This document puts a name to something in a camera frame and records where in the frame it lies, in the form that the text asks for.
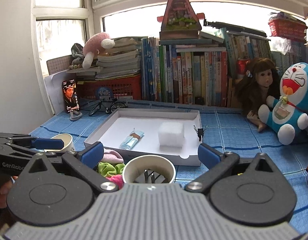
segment plush toy's mouth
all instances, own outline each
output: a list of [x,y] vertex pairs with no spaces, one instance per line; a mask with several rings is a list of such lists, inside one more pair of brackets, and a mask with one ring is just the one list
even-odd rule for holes
[[283,93],[288,96],[294,94],[300,88],[300,84],[292,79],[283,79],[282,85]]

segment white foam cube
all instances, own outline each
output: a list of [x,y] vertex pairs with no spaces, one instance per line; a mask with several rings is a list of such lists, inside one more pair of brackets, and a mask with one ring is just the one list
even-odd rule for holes
[[182,147],[184,143],[184,125],[181,122],[163,122],[158,129],[160,146]]

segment doll's hair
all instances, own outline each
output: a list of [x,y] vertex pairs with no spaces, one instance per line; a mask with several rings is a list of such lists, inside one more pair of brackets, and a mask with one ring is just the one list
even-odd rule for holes
[[250,74],[244,75],[243,79],[235,86],[235,96],[242,105],[243,114],[248,114],[249,111],[257,114],[259,107],[263,104],[261,89],[256,82],[256,74],[269,69],[272,71],[273,83],[270,85],[267,95],[279,99],[280,78],[275,64],[269,58],[254,58],[244,70],[244,73],[250,72]]

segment pink plush toy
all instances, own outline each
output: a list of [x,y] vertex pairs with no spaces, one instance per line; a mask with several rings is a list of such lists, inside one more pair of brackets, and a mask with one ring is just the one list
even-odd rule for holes
[[111,49],[115,46],[115,42],[110,39],[107,33],[97,33],[92,36],[83,48],[85,59],[83,61],[83,68],[88,69],[91,67],[93,60],[98,55],[104,54],[105,49]]

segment black circular cover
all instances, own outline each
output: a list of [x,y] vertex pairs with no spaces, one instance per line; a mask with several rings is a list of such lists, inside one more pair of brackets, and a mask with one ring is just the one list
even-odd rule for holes
[[9,211],[29,225],[54,226],[69,222],[90,207],[91,187],[84,181],[62,174],[33,173],[7,196]]
[[289,221],[296,195],[288,182],[273,172],[234,175],[216,182],[210,191],[214,208],[228,219],[250,226]]

